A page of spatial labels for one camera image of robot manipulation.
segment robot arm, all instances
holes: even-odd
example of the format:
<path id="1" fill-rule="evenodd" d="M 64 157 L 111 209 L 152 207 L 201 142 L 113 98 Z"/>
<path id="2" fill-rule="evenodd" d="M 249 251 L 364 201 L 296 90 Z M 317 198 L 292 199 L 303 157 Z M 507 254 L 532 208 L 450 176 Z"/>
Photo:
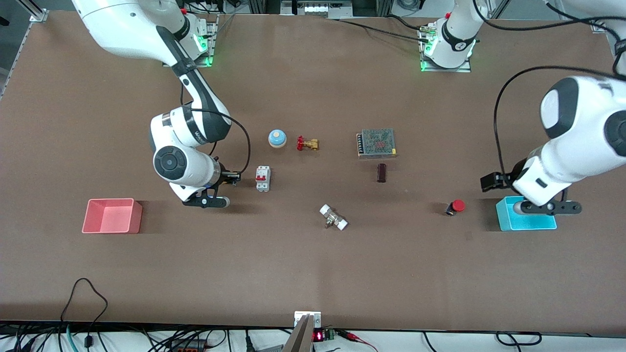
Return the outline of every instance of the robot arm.
<path id="1" fill-rule="evenodd" d="M 550 140 L 529 154 L 513 181 L 533 204 L 626 163 L 626 83 L 564 78 L 543 97 L 540 112 Z"/>
<path id="2" fill-rule="evenodd" d="M 485 0 L 476 0 L 483 16 L 487 15 Z M 461 66 L 476 44 L 476 35 L 483 25 L 474 7 L 473 0 L 455 0 L 449 16 L 438 19 L 428 26 L 434 28 L 434 34 L 427 35 L 430 40 L 424 55 L 443 68 Z"/>
<path id="3" fill-rule="evenodd" d="M 150 123 L 155 171 L 170 183 L 183 203 L 199 191 L 212 187 L 217 192 L 222 182 L 238 180 L 239 175 L 195 149 L 224 139 L 230 129 L 230 120 L 223 117 L 229 115 L 228 110 L 193 61 L 202 53 L 201 29 L 206 22 L 191 14 L 184 16 L 174 0 L 73 2 L 103 49 L 118 56 L 167 64 L 192 96 L 191 107 L 178 107 L 154 117 Z"/>
<path id="4" fill-rule="evenodd" d="M 621 0 L 569 0 L 567 4 L 592 16 L 626 16 L 626 3 Z M 606 21 L 605 25 L 620 39 L 626 38 L 624 21 Z M 619 61 L 617 73 L 623 74 L 626 60 Z M 512 187 L 528 199 L 518 209 L 522 213 L 577 214 L 580 205 L 565 202 L 565 197 L 554 201 L 554 196 L 574 182 L 626 163 L 626 82 L 564 78 L 543 97 L 540 116 L 550 140 L 518 162 L 512 172 L 483 177 L 481 186 L 484 192 Z"/>

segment table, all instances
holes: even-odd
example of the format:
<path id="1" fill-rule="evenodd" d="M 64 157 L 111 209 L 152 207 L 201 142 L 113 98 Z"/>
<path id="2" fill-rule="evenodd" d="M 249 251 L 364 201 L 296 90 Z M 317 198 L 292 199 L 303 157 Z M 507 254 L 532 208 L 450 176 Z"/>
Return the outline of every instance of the table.
<path id="1" fill-rule="evenodd" d="M 316 17 L 237 16 L 202 72 L 250 132 L 252 161 L 220 189 L 229 208 L 196 209 L 154 172 L 148 146 L 150 119 L 179 105 L 176 77 L 106 53 L 75 13 L 53 11 L 33 25 L 0 102 L 0 319 L 58 319 L 85 276 L 109 299 L 108 321 L 289 326 L 310 309 L 345 328 L 626 332 L 626 168 L 575 184 L 585 210 L 551 232 L 500 232 L 494 205 L 511 192 L 479 183 L 497 168 L 501 85 L 533 65 L 609 70 L 606 39 L 582 25 L 484 26 L 480 39 L 472 73 L 422 73 L 413 41 Z M 546 141 L 538 104 L 565 75 L 531 73 L 506 93 L 508 168 Z M 399 157 L 377 184 L 379 160 L 357 159 L 355 134 L 386 127 Z M 275 128 L 287 147 L 268 145 Z M 319 151 L 295 150 L 298 135 Z M 216 155 L 238 169 L 245 151 L 233 127 Z M 254 189 L 257 165 L 272 167 L 268 193 Z M 139 200 L 140 234 L 82 234 L 87 200 L 101 197 Z M 467 209 L 443 215 L 457 198 Z M 325 203 L 345 231 L 324 229 Z M 78 291 L 66 319 L 91 320 L 101 302 Z"/>

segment blue bin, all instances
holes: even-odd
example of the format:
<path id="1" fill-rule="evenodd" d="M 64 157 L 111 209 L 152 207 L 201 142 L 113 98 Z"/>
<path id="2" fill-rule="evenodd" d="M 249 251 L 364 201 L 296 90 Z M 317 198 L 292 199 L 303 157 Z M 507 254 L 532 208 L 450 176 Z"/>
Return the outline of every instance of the blue bin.
<path id="1" fill-rule="evenodd" d="M 529 230 L 555 230 L 557 221 L 554 215 L 521 215 L 513 210 L 517 202 L 522 202 L 524 197 L 511 195 L 502 198 L 496 204 L 498 222 L 502 231 L 529 231 Z"/>

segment wire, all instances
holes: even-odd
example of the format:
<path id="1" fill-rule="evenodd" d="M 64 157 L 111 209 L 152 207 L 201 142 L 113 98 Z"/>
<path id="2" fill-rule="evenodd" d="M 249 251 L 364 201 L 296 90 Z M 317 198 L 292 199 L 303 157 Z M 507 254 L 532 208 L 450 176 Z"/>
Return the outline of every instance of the wire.
<path id="1" fill-rule="evenodd" d="M 224 113 L 220 113 L 219 111 L 213 111 L 213 110 L 209 110 L 209 109 L 192 109 L 192 111 L 200 111 L 200 112 L 205 112 L 205 113 L 214 113 L 217 115 L 220 115 L 222 117 L 225 117 L 227 119 L 229 119 L 230 121 L 233 121 L 237 126 L 239 126 L 239 128 L 241 128 L 242 131 L 244 131 L 245 134 L 245 139 L 246 141 L 248 141 L 248 157 L 246 158 L 245 161 L 245 165 L 244 168 L 240 171 L 240 173 L 243 173 L 245 171 L 245 169 L 248 168 L 248 164 L 250 163 L 250 135 L 248 134 L 248 131 L 245 129 L 245 127 L 239 123 L 239 121 L 235 120 L 234 118 L 224 114 Z"/>
<path id="2" fill-rule="evenodd" d="M 143 326 L 141 327 L 141 329 L 143 330 L 143 334 L 148 338 L 148 341 L 150 342 L 150 346 L 154 348 L 155 343 L 152 341 L 152 338 L 150 337 L 146 329 Z"/>
<path id="3" fill-rule="evenodd" d="M 511 84 L 511 82 L 513 82 L 515 78 L 518 78 L 519 76 L 524 75 L 525 73 L 538 71 L 538 70 L 574 71 L 574 72 L 587 73 L 589 75 L 596 75 L 596 76 L 601 76 L 601 77 L 606 77 L 606 78 L 615 78 L 618 80 L 626 81 L 626 77 L 623 77 L 623 76 L 614 76 L 614 75 L 611 75 L 610 73 L 591 70 L 588 68 L 572 67 L 572 66 L 558 66 L 558 65 L 535 66 L 535 67 L 527 68 L 525 70 L 521 70 L 517 72 L 515 75 L 509 78 L 509 80 L 506 81 L 506 83 L 502 86 L 502 89 L 500 89 L 500 92 L 498 93 L 498 97 L 496 99 L 496 105 L 494 106 L 494 109 L 493 109 L 493 136 L 495 137 L 495 140 L 496 140 L 496 148 L 498 150 L 498 161 L 500 162 L 500 171 L 502 172 L 506 185 L 511 188 L 513 185 L 508 179 L 508 177 L 505 176 L 506 175 L 505 165 L 504 165 L 504 162 L 502 161 L 502 149 L 500 148 L 500 138 L 498 136 L 498 107 L 500 106 L 500 100 L 502 99 L 502 94 L 504 94 L 506 87 L 508 87 L 508 85 Z"/>
<path id="4" fill-rule="evenodd" d="M 500 26 L 499 24 L 495 24 L 495 23 L 491 22 L 490 20 L 486 19 L 485 16 L 478 9 L 478 4 L 476 3 L 476 0 L 472 0 L 472 3 L 474 3 L 474 9 L 478 13 L 478 16 L 480 17 L 480 19 L 483 20 L 483 22 L 485 22 L 490 27 L 493 27 L 493 28 L 496 28 L 496 29 L 502 29 L 504 31 L 535 31 L 537 29 L 547 29 L 547 28 L 568 26 L 569 24 L 574 24 L 574 23 L 585 23 L 586 24 L 589 21 L 599 21 L 599 20 L 602 20 L 602 19 L 622 19 L 622 20 L 626 19 L 624 17 L 619 17 L 619 16 L 597 16 L 597 17 L 586 17 L 586 18 L 573 19 L 571 21 L 564 21 L 564 22 L 559 22 L 559 23 L 544 24 L 543 26 L 506 27 L 506 26 Z"/>
<path id="5" fill-rule="evenodd" d="M 426 334 L 425 331 L 422 331 L 422 333 L 424 334 L 424 339 L 426 339 L 426 343 L 428 344 L 428 348 L 431 349 L 431 351 L 433 352 L 437 352 L 437 350 L 433 347 L 433 345 L 430 343 L 430 340 L 428 339 L 428 335 Z"/>
<path id="6" fill-rule="evenodd" d="M 400 37 L 400 38 L 406 38 L 406 39 L 411 39 L 411 40 L 420 41 L 420 42 L 422 42 L 422 43 L 428 43 L 428 40 L 427 40 L 427 39 L 424 39 L 424 38 L 418 38 L 418 37 L 412 37 L 412 36 L 405 36 L 404 34 L 399 34 L 399 33 L 394 33 L 394 32 L 385 31 L 385 30 L 383 30 L 383 29 L 379 29 L 379 28 L 374 28 L 374 27 L 366 26 L 365 24 L 361 24 L 361 23 L 355 23 L 355 22 L 350 22 L 350 21 L 341 21 L 341 20 L 339 20 L 339 19 L 334 19 L 333 21 L 337 21 L 337 22 L 340 22 L 340 23 L 349 23 L 349 24 L 351 24 L 351 25 L 353 25 L 353 26 L 358 26 L 358 27 L 362 27 L 362 28 L 365 28 L 365 29 L 371 29 L 371 30 L 373 30 L 373 31 L 377 31 L 377 32 L 380 32 L 380 33 L 388 34 L 388 35 L 390 35 L 390 36 L 397 36 L 397 37 Z"/>
<path id="7" fill-rule="evenodd" d="M 362 344 L 366 344 L 366 345 L 370 346 L 371 348 L 373 348 L 373 349 L 374 349 L 374 351 L 378 352 L 378 349 L 377 349 L 376 347 L 374 347 L 374 345 L 373 345 L 373 344 L 371 344 L 371 343 L 369 343 L 369 342 L 363 341 L 363 340 L 361 340 L 361 339 L 360 339 L 359 341 L 356 341 L 356 342 L 358 342 L 358 343 L 362 343 Z"/>
<path id="8" fill-rule="evenodd" d="M 109 352 L 106 349 L 106 345 L 105 342 L 102 340 L 102 336 L 100 336 L 100 330 L 96 329 L 96 333 L 98 334 L 98 340 L 100 340 L 100 344 L 102 345 L 102 348 L 104 349 L 105 352 Z"/>
<path id="9" fill-rule="evenodd" d="M 411 28 L 411 29 L 414 29 L 414 30 L 416 30 L 416 31 L 419 31 L 419 28 L 420 28 L 420 27 L 423 27 L 423 26 L 411 26 L 411 25 L 410 25 L 410 24 L 408 24 L 408 23 L 407 23 L 407 22 L 406 22 L 406 21 L 405 21 L 402 17 L 400 17 L 400 16 L 396 16 L 396 15 L 394 15 L 394 14 L 388 14 L 388 15 L 387 15 L 387 16 L 385 16 L 385 17 L 387 17 L 387 18 L 394 18 L 394 19 L 397 19 L 397 20 L 398 20 L 398 21 L 400 21 L 400 23 L 402 23 L 405 27 L 407 27 L 407 28 Z"/>
<path id="10" fill-rule="evenodd" d="M 180 106 L 183 106 L 183 93 L 185 91 L 185 85 L 183 85 L 182 82 L 180 82 Z"/>
<path id="11" fill-rule="evenodd" d="M 214 346 L 209 346 L 208 345 L 208 336 L 211 335 L 211 333 L 213 332 L 213 330 L 209 331 L 207 338 L 204 340 L 205 344 L 208 346 L 207 349 L 211 349 L 211 348 L 215 348 L 217 346 L 220 346 L 222 343 L 224 343 L 224 341 L 226 341 L 226 330 L 222 330 L 224 332 L 224 337 L 222 338 L 222 340 L 220 342 L 218 342 L 216 345 Z"/>
<path id="12" fill-rule="evenodd" d="M 230 345 L 230 330 L 226 330 L 226 336 L 227 336 L 227 339 L 228 339 L 228 352 L 233 352 L 233 348 Z"/>
<path id="13" fill-rule="evenodd" d="M 550 4 L 550 3 L 546 3 L 546 6 L 548 6 L 548 9 L 551 9 L 552 11 L 558 13 L 561 16 L 567 17 L 569 19 L 575 19 L 576 21 L 584 21 L 582 18 L 574 17 L 574 16 L 572 16 L 570 14 L 564 13 L 563 11 L 561 11 L 561 10 L 557 9 L 556 7 L 552 6 L 552 4 Z M 600 23 L 594 23 L 594 22 L 591 22 L 591 21 L 584 21 L 584 23 L 589 24 L 590 26 L 596 26 L 598 28 L 604 29 L 605 31 L 609 32 L 615 38 L 615 40 L 620 41 L 620 36 L 617 34 L 616 31 L 614 31 L 614 30 L 612 30 L 610 28 L 607 28 L 607 27 L 605 27 L 604 25 L 602 25 Z"/>
<path id="14" fill-rule="evenodd" d="M 100 314 L 98 314 L 98 315 L 94 318 L 94 320 L 92 320 L 91 324 L 89 324 L 89 327 L 87 328 L 87 336 L 89 336 L 89 335 L 90 335 L 90 333 L 91 333 L 91 327 L 92 327 L 92 326 L 96 323 L 96 321 L 97 321 L 98 319 L 100 319 L 100 317 L 102 316 L 102 314 L 104 314 L 104 313 L 105 313 L 105 311 L 106 311 L 106 309 L 109 307 L 109 301 L 107 301 L 107 300 L 106 300 L 106 298 L 105 298 L 104 296 L 102 296 L 102 294 L 101 294 L 100 292 L 98 292 L 98 290 L 96 290 L 96 288 L 95 288 L 95 287 L 93 287 L 93 284 L 91 283 L 91 281 L 90 281 L 88 278 L 86 278 L 86 277 L 81 277 L 80 279 L 76 280 L 76 282 L 74 282 L 74 286 L 72 286 L 72 292 L 69 294 L 69 299 L 68 299 L 68 302 L 65 304 L 65 307 L 63 307 L 63 311 L 61 312 L 61 317 L 60 317 L 60 319 L 59 319 L 59 320 L 60 320 L 61 322 L 63 322 L 63 317 L 65 316 L 65 313 L 66 313 L 66 312 L 67 312 L 67 310 L 68 310 L 69 304 L 70 304 L 70 302 L 72 301 L 72 297 L 74 297 L 74 291 L 76 290 L 76 285 L 78 285 L 78 283 L 79 283 L 80 281 L 86 281 L 86 282 L 89 284 L 89 286 L 91 287 L 91 290 L 92 290 L 92 291 L 93 291 L 96 295 L 98 295 L 98 297 L 100 297 L 100 298 L 102 299 L 102 301 L 104 301 L 104 303 L 105 303 L 105 307 L 102 309 L 102 311 L 100 312 Z"/>
<path id="15" fill-rule="evenodd" d="M 500 339 L 500 335 L 507 335 L 511 341 L 513 343 L 508 343 L 508 342 L 504 342 Z M 540 333 L 531 333 L 530 335 L 532 336 L 538 336 L 539 338 L 537 339 L 537 341 L 533 341 L 533 342 L 527 342 L 527 343 L 520 343 L 517 342 L 517 340 L 513 337 L 513 335 L 511 333 L 507 333 L 506 331 L 497 331 L 496 332 L 496 339 L 498 340 L 499 343 L 505 345 L 505 346 L 509 346 L 509 347 L 517 347 L 517 352 L 521 352 L 521 347 L 522 346 L 536 346 L 538 344 L 541 343 L 541 341 L 543 340 L 543 336 Z"/>
<path id="16" fill-rule="evenodd" d="M 69 324 L 67 325 L 67 327 L 65 327 L 65 334 L 68 337 L 69 346 L 72 347 L 72 350 L 74 352 L 78 352 L 78 348 L 76 348 L 76 345 L 74 344 L 74 339 L 72 338 L 72 334 L 69 331 Z"/>

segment red wire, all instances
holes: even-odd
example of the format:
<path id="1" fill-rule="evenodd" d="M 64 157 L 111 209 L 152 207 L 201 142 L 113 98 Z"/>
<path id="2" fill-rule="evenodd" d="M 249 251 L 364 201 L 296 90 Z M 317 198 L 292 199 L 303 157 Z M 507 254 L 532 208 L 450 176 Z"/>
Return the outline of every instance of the red wire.
<path id="1" fill-rule="evenodd" d="M 366 344 L 366 345 L 370 346 L 371 348 L 373 348 L 373 349 L 374 349 L 374 351 L 378 352 L 378 349 L 377 349 L 376 347 L 374 347 L 374 345 L 373 345 L 373 344 L 371 344 L 371 343 L 369 343 L 369 342 L 365 342 L 365 341 L 363 341 L 363 340 L 361 340 L 361 339 L 359 339 L 359 340 L 360 340 L 360 341 L 357 341 L 357 342 L 362 343 L 362 344 Z"/>
<path id="2" fill-rule="evenodd" d="M 374 349 L 374 351 L 378 352 L 378 349 L 377 349 L 376 347 L 374 347 L 374 345 L 373 345 L 373 344 L 371 344 L 371 343 L 369 343 L 369 342 L 367 342 L 367 341 L 364 341 L 362 338 L 360 338 L 360 337 L 356 336 L 356 335 L 355 335 L 355 334 L 353 334 L 353 333 L 348 333 L 348 334 L 347 334 L 347 338 L 348 338 L 348 340 L 353 341 L 353 342 L 366 344 L 366 345 L 370 346 L 371 348 L 373 348 L 373 349 Z"/>

